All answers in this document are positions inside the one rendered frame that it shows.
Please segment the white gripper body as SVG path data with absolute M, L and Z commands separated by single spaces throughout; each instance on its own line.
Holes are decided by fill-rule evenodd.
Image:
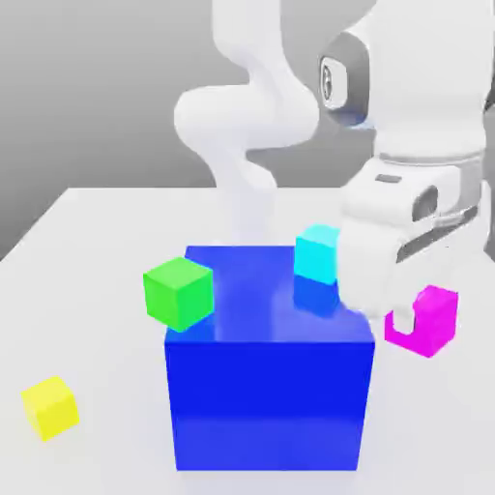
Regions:
M 407 306 L 428 284 L 442 283 L 470 255 L 483 251 L 483 207 L 458 225 L 418 229 L 346 218 L 338 238 L 340 298 L 369 318 Z

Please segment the small cyan cube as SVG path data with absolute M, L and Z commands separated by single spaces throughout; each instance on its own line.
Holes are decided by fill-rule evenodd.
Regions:
M 336 249 L 339 229 L 313 224 L 296 238 L 294 273 L 317 282 L 336 282 Z

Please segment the small green cube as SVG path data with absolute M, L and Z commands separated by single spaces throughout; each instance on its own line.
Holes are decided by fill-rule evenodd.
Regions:
M 210 268 L 175 257 L 143 274 L 147 314 L 182 333 L 214 312 Z

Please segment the large blue box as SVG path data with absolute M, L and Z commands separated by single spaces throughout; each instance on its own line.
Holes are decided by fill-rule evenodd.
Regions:
M 353 471 L 375 341 L 291 247 L 189 247 L 215 311 L 164 341 L 180 471 Z

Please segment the small yellow cube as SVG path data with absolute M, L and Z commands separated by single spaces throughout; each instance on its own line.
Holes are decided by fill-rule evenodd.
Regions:
M 24 411 L 42 441 L 79 423 L 74 394 L 59 376 L 52 376 L 20 393 Z

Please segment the small magenta cube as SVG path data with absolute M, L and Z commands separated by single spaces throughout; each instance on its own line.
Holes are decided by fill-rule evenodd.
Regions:
M 412 309 L 413 331 L 408 335 L 399 332 L 391 311 L 385 317 L 384 338 L 389 343 L 431 358 L 455 337 L 458 293 L 428 285 L 418 294 Z

